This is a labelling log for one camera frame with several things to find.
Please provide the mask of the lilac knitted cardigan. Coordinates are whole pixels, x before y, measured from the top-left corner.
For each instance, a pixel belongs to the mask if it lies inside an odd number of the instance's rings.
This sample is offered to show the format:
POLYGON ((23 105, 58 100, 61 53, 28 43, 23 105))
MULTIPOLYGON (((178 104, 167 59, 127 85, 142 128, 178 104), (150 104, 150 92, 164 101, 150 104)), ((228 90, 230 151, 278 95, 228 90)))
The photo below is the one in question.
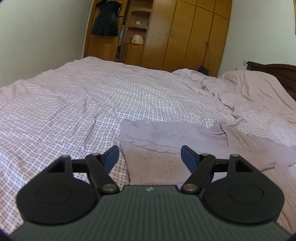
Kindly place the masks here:
POLYGON ((190 175, 181 160, 184 145, 218 159, 239 154, 281 188, 285 204, 278 222, 295 232, 295 178, 290 172, 295 164, 295 147, 225 125, 206 128, 186 121, 124 120, 119 142, 132 185, 183 184, 190 175))

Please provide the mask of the pink checked bed sheet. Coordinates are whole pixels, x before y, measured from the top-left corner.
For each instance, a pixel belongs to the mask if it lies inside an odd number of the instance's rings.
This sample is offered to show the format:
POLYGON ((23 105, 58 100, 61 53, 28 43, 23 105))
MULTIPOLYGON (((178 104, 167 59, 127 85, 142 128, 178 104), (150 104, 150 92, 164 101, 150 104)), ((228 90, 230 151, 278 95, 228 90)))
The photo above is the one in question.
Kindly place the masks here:
POLYGON ((194 70, 172 73, 104 61, 69 62, 1 88, 1 229, 22 224, 17 192, 57 157, 119 144, 121 122, 228 125, 295 147, 295 123, 194 70))

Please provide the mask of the pink checked pillow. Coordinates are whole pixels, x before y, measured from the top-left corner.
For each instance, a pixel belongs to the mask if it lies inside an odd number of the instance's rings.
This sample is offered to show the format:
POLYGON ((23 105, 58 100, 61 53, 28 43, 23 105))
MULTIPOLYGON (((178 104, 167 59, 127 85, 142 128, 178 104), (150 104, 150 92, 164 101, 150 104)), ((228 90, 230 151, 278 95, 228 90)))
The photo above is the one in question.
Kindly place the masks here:
POLYGON ((259 71, 234 70, 219 79, 225 81, 228 91, 295 123, 295 100, 276 77, 259 71))

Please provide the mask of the small black bag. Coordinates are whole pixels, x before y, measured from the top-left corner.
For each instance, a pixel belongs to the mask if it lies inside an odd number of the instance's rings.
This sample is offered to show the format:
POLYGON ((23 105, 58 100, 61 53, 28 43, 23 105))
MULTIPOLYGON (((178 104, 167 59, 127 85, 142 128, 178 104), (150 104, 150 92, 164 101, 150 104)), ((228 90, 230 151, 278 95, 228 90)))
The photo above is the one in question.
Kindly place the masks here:
POLYGON ((198 72, 206 76, 209 75, 209 69, 205 68, 204 66, 199 66, 198 72))

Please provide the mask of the dark wooden headboard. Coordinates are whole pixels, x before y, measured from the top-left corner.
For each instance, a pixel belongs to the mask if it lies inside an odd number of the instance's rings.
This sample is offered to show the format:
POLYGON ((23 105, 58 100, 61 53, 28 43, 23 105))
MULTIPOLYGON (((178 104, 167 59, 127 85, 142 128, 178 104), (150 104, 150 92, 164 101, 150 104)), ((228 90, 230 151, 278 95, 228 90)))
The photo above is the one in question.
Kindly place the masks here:
POLYGON ((296 66, 288 64, 260 64, 248 61, 247 70, 260 71, 278 79, 286 92, 295 100, 296 66))

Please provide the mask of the wooden wardrobe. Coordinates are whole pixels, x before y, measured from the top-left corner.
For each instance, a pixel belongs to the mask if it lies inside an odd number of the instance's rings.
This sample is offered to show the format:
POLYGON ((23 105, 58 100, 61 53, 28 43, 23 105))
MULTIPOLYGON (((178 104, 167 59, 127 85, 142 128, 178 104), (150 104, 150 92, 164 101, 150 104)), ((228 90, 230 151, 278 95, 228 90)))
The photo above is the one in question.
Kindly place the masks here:
POLYGON ((99 14, 94 1, 83 55, 149 69, 209 69, 217 76, 225 48, 232 1, 117 1, 118 36, 93 35, 99 14), (143 45, 130 43, 145 35, 143 45))

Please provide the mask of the white orange container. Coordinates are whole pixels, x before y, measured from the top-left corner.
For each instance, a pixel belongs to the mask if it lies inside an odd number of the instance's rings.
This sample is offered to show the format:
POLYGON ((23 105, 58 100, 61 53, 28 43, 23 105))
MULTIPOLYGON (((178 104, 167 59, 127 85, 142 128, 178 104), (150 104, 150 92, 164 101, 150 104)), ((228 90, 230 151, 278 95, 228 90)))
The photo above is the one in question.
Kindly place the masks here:
POLYGON ((145 35, 141 34, 133 34, 130 43, 134 45, 143 45, 144 44, 145 35))

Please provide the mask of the dark hanging garment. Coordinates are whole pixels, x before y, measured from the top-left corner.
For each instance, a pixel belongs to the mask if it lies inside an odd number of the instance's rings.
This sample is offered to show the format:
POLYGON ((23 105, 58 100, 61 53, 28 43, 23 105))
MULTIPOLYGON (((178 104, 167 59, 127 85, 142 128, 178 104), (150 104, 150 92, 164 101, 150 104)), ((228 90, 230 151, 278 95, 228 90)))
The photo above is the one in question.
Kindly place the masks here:
POLYGON ((121 3, 100 1, 96 7, 99 8, 99 14, 95 18, 91 33, 96 36, 117 37, 121 3))

